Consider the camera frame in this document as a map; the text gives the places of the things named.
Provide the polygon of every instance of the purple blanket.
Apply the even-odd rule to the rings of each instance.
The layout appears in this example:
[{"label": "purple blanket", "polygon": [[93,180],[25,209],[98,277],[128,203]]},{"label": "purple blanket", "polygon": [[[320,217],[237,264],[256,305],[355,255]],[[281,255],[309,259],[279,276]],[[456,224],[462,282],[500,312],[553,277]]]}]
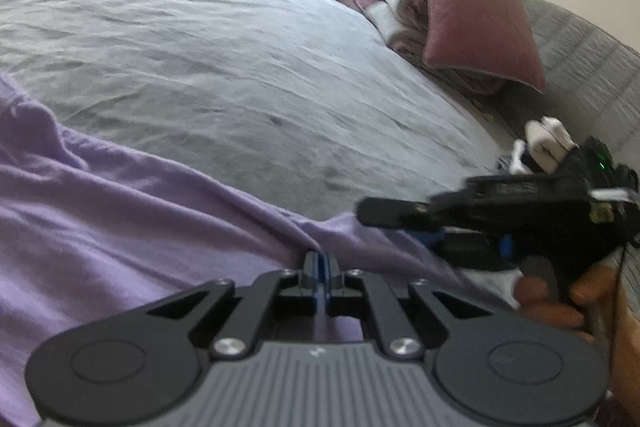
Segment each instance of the purple blanket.
[{"label": "purple blanket", "polygon": [[[300,267],[308,250],[344,269],[478,292],[401,232],[351,214],[318,223],[184,165],[65,128],[0,76],[0,415],[31,426],[24,387],[48,337],[217,277],[251,283]],[[317,340],[353,340],[353,319],[316,323]]]}]

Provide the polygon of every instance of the hand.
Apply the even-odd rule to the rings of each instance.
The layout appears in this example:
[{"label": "hand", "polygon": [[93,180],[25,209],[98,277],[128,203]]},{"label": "hand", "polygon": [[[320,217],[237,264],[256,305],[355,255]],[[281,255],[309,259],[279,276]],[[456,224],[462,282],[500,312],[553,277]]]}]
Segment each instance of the hand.
[{"label": "hand", "polygon": [[[616,274],[617,269],[598,264],[570,288],[570,296],[576,304],[598,307],[605,324],[609,325],[607,331],[611,330]],[[523,277],[513,289],[514,298],[521,304],[518,313],[524,317],[569,330],[583,324],[580,312],[571,306],[550,302],[548,295],[546,283],[537,277]],[[630,313],[622,289],[618,296],[619,325],[610,387],[634,422],[640,425],[640,322]],[[593,337],[583,331],[576,333],[587,341],[593,341]]]}]

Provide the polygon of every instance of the screw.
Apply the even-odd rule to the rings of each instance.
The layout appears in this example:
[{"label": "screw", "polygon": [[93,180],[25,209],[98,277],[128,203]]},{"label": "screw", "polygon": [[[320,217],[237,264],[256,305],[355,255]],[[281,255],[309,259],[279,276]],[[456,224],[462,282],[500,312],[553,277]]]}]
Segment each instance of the screw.
[{"label": "screw", "polygon": [[420,349],[420,342],[409,337],[401,337],[389,343],[389,349],[396,355],[413,355]]},{"label": "screw", "polygon": [[240,339],[234,339],[232,337],[225,337],[224,339],[216,340],[213,344],[213,349],[220,355],[239,355],[246,349],[246,344]]}]

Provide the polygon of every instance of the quilted headboard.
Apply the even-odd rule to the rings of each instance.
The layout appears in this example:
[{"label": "quilted headboard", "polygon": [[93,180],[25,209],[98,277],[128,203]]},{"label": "quilted headboard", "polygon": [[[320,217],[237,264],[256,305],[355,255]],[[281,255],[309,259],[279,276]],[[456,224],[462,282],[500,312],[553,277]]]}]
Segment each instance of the quilted headboard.
[{"label": "quilted headboard", "polygon": [[553,3],[523,3],[546,91],[511,82],[492,101],[498,113],[519,136],[527,120],[554,116],[576,141],[596,136],[617,161],[640,168],[640,55]]}]

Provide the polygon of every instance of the black cable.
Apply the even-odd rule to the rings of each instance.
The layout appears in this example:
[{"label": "black cable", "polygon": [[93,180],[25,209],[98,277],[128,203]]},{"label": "black cable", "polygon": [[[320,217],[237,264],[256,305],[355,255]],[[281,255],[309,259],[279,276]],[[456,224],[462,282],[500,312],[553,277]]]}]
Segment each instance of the black cable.
[{"label": "black cable", "polygon": [[622,285],[622,269],[625,264],[626,251],[628,250],[628,243],[622,249],[620,255],[620,263],[618,264],[618,273],[616,273],[615,288],[613,290],[613,311],[611,314],[611,343],[609,347],[609,376],[613,377],[613,362],[616,356],[616,334],[618,333],[618,298],[620,297],[620,286]]}]

